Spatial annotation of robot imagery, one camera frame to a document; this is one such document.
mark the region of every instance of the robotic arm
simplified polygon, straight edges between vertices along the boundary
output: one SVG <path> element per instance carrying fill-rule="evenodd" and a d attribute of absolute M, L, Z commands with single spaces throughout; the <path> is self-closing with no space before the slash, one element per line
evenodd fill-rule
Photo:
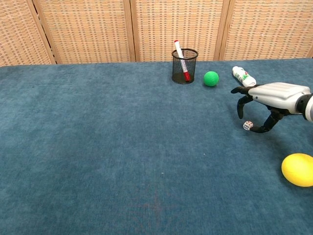
<path fill-rule="evenodd" d="M 244 116 L 244 105 L 253 100 L 266 105 L 270 110 L 270 116 L 263 126 L 253 126 L 250 131 L 270 131 L 284 116 L 293 114 L 302 114 L 304 119 L 313 121 L 313 94 L 309 87 L 275 82 L 253 87 L 236 87 L 231 93 L 245 94 L 237 104 L 240 119 Z"/>

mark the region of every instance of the white bottle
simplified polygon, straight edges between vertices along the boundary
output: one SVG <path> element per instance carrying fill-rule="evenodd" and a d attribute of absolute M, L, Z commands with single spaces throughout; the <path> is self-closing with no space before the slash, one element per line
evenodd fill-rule
<path fill-rule="evenodd" d="M 253 77 L 251 77 L 247 71 L 243 68 L 235 66 L 233 67 L 233 75 L 245 86 L 245 87 L 253 87 L 256 85 L 256 81 Z"/>

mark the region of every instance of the yellow ball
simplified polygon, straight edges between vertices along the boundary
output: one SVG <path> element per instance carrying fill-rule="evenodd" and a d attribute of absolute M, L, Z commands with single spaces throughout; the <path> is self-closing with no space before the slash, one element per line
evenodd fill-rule
<path fill-rule="evenodd" d="M 304 153 L 290 154 L 282 162 L 282 172 L 294 185 L 313 186 L 313 157 Z"/>

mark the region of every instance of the mesh pencil cup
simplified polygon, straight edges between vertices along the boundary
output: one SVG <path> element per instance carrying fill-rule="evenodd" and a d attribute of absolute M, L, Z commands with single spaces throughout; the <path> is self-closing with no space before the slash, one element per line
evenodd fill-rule
<path fill-rule="evenodd" d="M 172 80 L 179 84 L 189 84 L 195 80 L 195 68 L 198 52 L 193 49 L 181 49 L 183 58 L 180 58 L 177 50 L 172 52 L 173 56 L 173 74 Z M 186 79 L 186 72 L 183 71 L 183 66 L 186 65 L 188 73 L 190 75 L 190 80 Z"/>

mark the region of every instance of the woven partition screen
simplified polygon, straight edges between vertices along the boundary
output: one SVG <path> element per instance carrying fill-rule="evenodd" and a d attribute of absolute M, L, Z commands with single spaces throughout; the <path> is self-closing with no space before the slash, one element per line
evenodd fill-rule
<path fill-rule="evenodd" d="M 60 64 L 134 61 L 129 0 L 34 0 Z"/>
<path fill-rule="evenodd" d="M 198 51 L 197 60 L 213 60 L 223 0 L 132 0 L 138 61 L 170 61 L 180 46 Z"/>
<path fill-rule="evenodd" d="M 309 56 L 313 45 L 312 0 L 234 0 L 232 4 L 221 60 Z"/>
<path fill-rule="evenodd" d="M 54 63 L 31 0 L 1 0 L 0 9 L 0 66 Z"/>

